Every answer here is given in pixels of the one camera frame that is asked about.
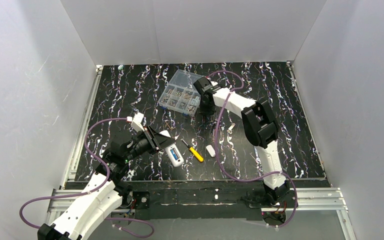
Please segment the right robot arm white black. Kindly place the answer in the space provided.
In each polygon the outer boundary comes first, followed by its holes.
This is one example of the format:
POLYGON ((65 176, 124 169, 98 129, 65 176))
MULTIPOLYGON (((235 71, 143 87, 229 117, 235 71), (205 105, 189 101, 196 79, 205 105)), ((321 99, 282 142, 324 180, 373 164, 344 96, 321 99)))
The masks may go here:
POLYGON ((193 86, 201 96, 200 106, 205 113, 222 107, 241 118, 246 139, 254 146, 265 175, 263 199, 272 205, 283 202, 290 188, 278 153, 280 126, 268 101, 246 98, 206 77, 196 80, 193 86))

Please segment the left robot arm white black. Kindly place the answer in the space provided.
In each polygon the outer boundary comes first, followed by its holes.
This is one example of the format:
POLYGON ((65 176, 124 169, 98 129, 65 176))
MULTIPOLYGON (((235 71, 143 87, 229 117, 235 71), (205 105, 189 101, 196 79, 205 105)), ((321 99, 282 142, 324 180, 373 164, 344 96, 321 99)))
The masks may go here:
POLYGON ((143 154, 155 154, 175 146, 168 131, 156 132, 150 126, 137 131, 127 142, 114 139, 103 153, 105 165, 96 168, 90 181, 74 201, 52 223, 37 231, 39 240, 86 240, 111 212, 123 204, 135 205, 132 186, 123 182, 129 162, 143 154))

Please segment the white remote battery cover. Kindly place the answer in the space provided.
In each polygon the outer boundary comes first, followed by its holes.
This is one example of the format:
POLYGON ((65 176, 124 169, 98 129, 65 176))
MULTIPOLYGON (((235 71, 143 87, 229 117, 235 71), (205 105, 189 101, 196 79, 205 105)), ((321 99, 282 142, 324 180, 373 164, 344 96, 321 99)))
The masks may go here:
POLYGON ((206 151, 208 152, 208 154, 209 154, 212 158, 214 158, 214 157, 216 156, 215 149, 214 149, 214 147, 213 147, 212 145, 207 145, 207 146, 205 147, 205 149, 206 149, 206 151))

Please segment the white remote control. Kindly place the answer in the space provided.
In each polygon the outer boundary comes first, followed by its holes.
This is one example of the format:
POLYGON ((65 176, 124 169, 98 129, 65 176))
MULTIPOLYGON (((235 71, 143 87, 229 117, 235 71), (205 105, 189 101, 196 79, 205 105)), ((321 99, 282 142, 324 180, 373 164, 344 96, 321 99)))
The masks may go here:
POLYGON ((160 131, 159 134, 162 135, 162 139, 159 141, 160 146, 167 154, 171 164, 175 168, 180 167, 184 163, 184 158, 176 145, 176 139, 171 137, 167 130, 160 131))

